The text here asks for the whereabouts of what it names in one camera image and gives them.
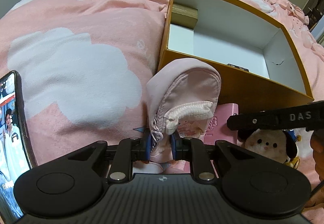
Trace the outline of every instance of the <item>open cardboard box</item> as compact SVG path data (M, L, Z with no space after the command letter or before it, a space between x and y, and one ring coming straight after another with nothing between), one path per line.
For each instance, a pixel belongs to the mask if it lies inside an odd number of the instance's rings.
M187 17L185 13L182 16L183 24L179 17L175 18L178 5L189 11ZM198 10L196 24L187 23L191 9ZM314 100L287 29L240 0L170 0L158 70L177 58L187 57L202 60L220 73L218 103L237 103L241 113Z

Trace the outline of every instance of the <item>smartphone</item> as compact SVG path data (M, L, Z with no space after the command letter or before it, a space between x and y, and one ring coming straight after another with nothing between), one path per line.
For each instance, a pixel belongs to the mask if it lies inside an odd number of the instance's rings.
M0 126L0 216L4 224L13 224L23 216L14 184L37 166L27 131L21 77L15 70L0 79Z

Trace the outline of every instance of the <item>plush toy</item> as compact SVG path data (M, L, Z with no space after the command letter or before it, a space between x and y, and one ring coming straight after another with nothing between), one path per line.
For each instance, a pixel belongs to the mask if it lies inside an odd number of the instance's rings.
M292 168L299 165L298 148L293 131L282 130L244 130L238 132L238 137L246 140L244 148Z

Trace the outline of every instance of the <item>metal screw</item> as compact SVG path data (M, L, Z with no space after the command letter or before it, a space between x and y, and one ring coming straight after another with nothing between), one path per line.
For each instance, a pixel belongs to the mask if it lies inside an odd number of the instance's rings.
M200 173L198 176L201 180L210 181L215 178L215 175L209 172Z
M123 172L113 172L110 174L110 178L113 180L123 180L126 175Z

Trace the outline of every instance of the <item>pink bedspread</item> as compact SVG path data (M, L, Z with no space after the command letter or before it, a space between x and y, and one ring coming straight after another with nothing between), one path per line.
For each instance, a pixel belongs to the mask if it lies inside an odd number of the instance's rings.
M39 164L97 140L140 137L169 0L22 0L0 20L0 76L22 76L27 125ZM287 0L242 0L289 30L315 100L324 100L324 49ZM303 132L300 169L314 184ZM305 215L324 223L324 199Z

